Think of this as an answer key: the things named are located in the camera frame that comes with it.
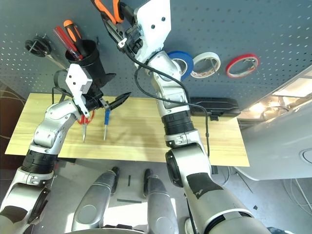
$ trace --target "gray floor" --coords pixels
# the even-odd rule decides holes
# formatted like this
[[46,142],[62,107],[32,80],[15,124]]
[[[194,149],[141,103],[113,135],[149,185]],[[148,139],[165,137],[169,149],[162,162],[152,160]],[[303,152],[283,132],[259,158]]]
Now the gray floor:
[[[109,210],[105,213],[105,224],[118,223],[146,229],[146,200],[142,196],[143,173],[146,168],[153,169],[155,174],[164,182],[170,193],[180,226],[180,233],[184,233],[183,223],[188,216],[183,191],[169,181],[166,164],[112,161],[112,160],[82,160],[76,164],[61,162],[58,165],[58,177],[52,186],[51,198],[48,202],[43,221],[34,228],[35,234],[62,234],[70,231],[73,213],[84,193],[93,181],[107,169],[119,166],[121,175],[116,194],[111,198]],[[214,178],[218,182],[224,180],[227,174],[226,167],[219,168],[219,175]],[[230,189],[267,227],[277,227],[292,231],[295,234],[309,234],[312,229],[312,217],[294,204],[285,192],[282,180],[251,181],[244,180],[238,175],[231,175],[226,187]],[[302,185],[309,200],[312,201],[312,179],[301,179]],[[286,181],[286,188],[290,191],[290,181]],[[304,203],[298,188],[293,184],[293,190],[300,203]],[[117,199],[133,200],[142,203],[120,202]],[[138,211],[134,217],[133,210]]]

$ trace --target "scissors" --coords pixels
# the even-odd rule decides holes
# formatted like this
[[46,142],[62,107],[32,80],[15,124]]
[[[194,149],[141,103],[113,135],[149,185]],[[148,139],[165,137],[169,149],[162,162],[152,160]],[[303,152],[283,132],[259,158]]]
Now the scissors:
[[87,133],[87,125],[93,120],[95,111],[92,111],[91,117],[87,118],[86,116],[82,115],[81,120],[78,120],[79,124],[82,124],[82,140],[85,142],[86,140],[86,133]]
[[46,57],[57,66],[59,66],[61,69],[66,69],[64,65],[62,65],[54,57],[51,56],[52,48],[48,40],[45,39],[45,37],[46,35],[44,35],[43,37],[35,36],[33,40],[26,40],[26,50],[37,57]]

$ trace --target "pegboard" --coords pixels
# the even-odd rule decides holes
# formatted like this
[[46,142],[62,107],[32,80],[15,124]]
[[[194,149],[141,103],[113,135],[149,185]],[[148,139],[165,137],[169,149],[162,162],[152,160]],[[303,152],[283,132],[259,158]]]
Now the pegboard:
[[[102,0],[111,7],[111,0]],[[125,0],[136,8],[145,1]],[[172,30],[165,42],[167,52],[182,50],[193,57],[215,52],[221,59],[218,75],[186,78],[191,96],[235,98],[244,109],[312,64],[312,1],[310,0],[171,0]],[[64,20],[74,21],[85,39],[97,40],[107,73],[117,76],[104,88],[105,95],[132,91],[133,63],[118,51],[108,36],[95,7],[88,0],[2,0],[0,6],[0,79],[25,98],[30,92],[50,93],[53,74],[59,68],[46,58],[27,53],[24,41],[36,33],[47,34],[55,57],[68,66],[65,49],[52,29]],[[241,79],[225,75],[236,56],[255,53],[257,72]],[[151,78],[143,72],[141,85],[154,92]]]

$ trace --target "blue tape roll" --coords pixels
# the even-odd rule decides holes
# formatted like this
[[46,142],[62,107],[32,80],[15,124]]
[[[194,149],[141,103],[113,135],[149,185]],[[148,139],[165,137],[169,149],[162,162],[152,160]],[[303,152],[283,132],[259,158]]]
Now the blue tape roll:
[[191,55],[183,51],[172,51],[168,53],[168,56],[172,60],[176,60],[176,61],[180,61],[184,63],[185,69],[181,68],[183,69],[181,80],[184,80],[186,77],[188,77],[191,74],[194,68],[193,58]]

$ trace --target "wooden board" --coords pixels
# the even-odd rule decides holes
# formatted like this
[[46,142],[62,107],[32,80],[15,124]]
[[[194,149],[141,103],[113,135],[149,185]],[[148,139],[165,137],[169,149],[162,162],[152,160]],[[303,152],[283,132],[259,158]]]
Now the wooden board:
[[[6,154],[26,155],[36,127],[51,105],[51,94],[30,94],[15,127]],[[104,109],[96,110],[87,127],[85,143],[77,122],[69,130],[59,157],[96,158],[165,162],[169,150],[156,101],[130,97],[110,114],[106,140],[103,140]],[[192,117],[206,145],[205,118]],[[249,166],[236,118],[221,117],[209,122],[210,161],[212,165]]]

